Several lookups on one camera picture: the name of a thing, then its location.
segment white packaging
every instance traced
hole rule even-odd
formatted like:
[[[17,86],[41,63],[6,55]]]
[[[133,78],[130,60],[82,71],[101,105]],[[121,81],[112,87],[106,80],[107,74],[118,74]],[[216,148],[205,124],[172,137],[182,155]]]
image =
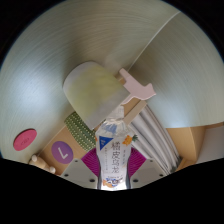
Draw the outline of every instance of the white packaging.
[[[103,186],[116,190],[124,184],[134,133],[123,121],[124,108],[119,106],[96,132],[96,150],[101,165]]]

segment beige plastic panel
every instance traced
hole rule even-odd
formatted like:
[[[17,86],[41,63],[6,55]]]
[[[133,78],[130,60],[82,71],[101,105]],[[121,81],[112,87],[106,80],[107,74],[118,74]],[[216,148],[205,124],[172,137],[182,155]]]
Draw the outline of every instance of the beige plastic panel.
[[[223,61],[205,33],[183,13],[149,44],[129,73],[153,84],[148,105],[165,128],[224,120]]]
[[[159,0],[65,1],[37,18],[9,51],[0,73],[0,149],[27,163],[72,112],[62,86],[78,64],[93,60],[116,75],[128,69],[178,10]],[[14,138],[37,130],[23,151]]]

